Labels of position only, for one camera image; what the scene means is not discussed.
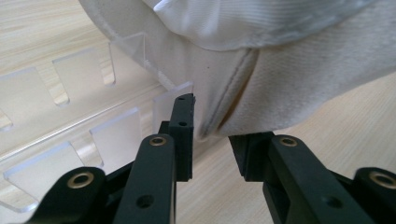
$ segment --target wood grain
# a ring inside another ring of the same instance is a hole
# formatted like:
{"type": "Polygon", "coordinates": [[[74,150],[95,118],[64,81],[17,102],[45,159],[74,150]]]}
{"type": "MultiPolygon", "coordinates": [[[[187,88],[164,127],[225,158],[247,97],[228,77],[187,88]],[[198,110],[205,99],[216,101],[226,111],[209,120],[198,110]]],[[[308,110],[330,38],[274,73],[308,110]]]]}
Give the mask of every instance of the wood grain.
{"type": "MultiPolygon", "coordinates": [[[[106,70],[107,39],[76,0],[0,2],[0,76],[35,66],[61,102],[64,89],[52,60],[91,47],[99,49],[106,70]]],[[[328,168],[348,177],[362,166],[396,172],[395,84],[396,74],[380,78],[277,133],[303,139],[328,168]]],[[[177,223],[272,223],[262,185],[243,181],[226,139],[200,144],[194,153],[193,180],[178,184],[177,223]]]]}

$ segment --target black metal bracket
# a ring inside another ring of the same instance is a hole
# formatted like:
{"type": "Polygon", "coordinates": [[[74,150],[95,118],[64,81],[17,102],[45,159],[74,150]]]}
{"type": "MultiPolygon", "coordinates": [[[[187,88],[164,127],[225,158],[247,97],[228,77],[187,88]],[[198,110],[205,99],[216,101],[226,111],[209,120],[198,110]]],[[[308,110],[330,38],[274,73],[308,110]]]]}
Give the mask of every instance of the black metal bracket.
{"type": "Polygon", "coordinates": [[[390,223],[396,217],[396,175],[359,169],[353,180],[333,173],[303,141],[288,135],[231,136],[246,181],[263,182],[275,223],[390,223]]]}
{"type": "MultiPolygon", "coordinates": [[[[192,178],[192,94],[176,98],[170,121],[145,138],[136,159],[105,175],[80,167],[62,176],[27,223],[144,223],[176,220],[177,181],[192,178]]],[[[394,223],[396,175],[362,168],[331,172],[300,139],[273,133],[231,136],[246,181],[263,182],[277,223],[394,223]]]]}

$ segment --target plastic compartment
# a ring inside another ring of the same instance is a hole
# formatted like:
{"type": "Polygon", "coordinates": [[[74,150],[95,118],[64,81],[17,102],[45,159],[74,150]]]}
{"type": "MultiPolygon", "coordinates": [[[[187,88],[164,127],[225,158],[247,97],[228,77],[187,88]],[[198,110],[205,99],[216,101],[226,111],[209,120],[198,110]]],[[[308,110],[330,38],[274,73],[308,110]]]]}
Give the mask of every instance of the plastic compartment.
{"type": "Polygon", "coordinates": [[[25,221],[74,168],[108,174],[133,161],[142,135],[170,118],[174,98],[192,84],[166,92],[146,70],[146,46],[143,34],[111,42],[105,69],[96,49],[54,60],[62,100],[51,97],[33,67],[0,76],[0,223],[25,221]]]}

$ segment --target white fabric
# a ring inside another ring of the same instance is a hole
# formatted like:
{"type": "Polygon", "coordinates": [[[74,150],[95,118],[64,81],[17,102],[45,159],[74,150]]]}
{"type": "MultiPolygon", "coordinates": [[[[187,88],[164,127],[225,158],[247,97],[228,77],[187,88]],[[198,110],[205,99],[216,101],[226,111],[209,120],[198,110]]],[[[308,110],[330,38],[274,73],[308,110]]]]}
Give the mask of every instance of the white fabric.
{"type": "Polygon", "coordinates": [[[374,0],[144,0],[166,27],[204,49],[280,45],[333,25],[374,0]]]}
{"type": "Polygon", "coordinates": [[[176,35],[139,0],[81,4],[112,39],[146,32],[147,59],[175,85],[191,77],[199,138],[287,128],[334,96],[396,70],[394,0],[292,42],[226,51],[176,35]]]}

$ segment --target metal screw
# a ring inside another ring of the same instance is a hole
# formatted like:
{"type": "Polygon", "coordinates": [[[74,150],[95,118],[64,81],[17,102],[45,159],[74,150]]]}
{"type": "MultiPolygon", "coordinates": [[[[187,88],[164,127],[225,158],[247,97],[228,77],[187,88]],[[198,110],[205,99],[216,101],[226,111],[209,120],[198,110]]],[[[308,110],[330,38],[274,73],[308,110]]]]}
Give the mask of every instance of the metal screw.
{"type": "Polygon", "coordinates": [[[280,144],[286,147],[297,147],[297,142],[296,140],[289,138],[289,137],[282,137],[279,140],[280,144]]]}
{"type": "Polygon", "coordinates": [[[67,181],[67,187],[70,189],[81,189],[91,184],[93,181],[93,174],[91,172],[83,172],[73,175],[67,181]]]}
{"type": "Polygon", "coordinates": [[[369,176],[370,179],[372,179],[379,186],[387,189],[396,189],[396,179],[389,175],[385,175],[377,171],[372,171],[370,172],[369,176]]]}
{"type": "Polygon", "coordinates": [[[153,137],[149,140],[149,144],[154,147],[165,145],[166,139],[163,137],[153,137]]]}

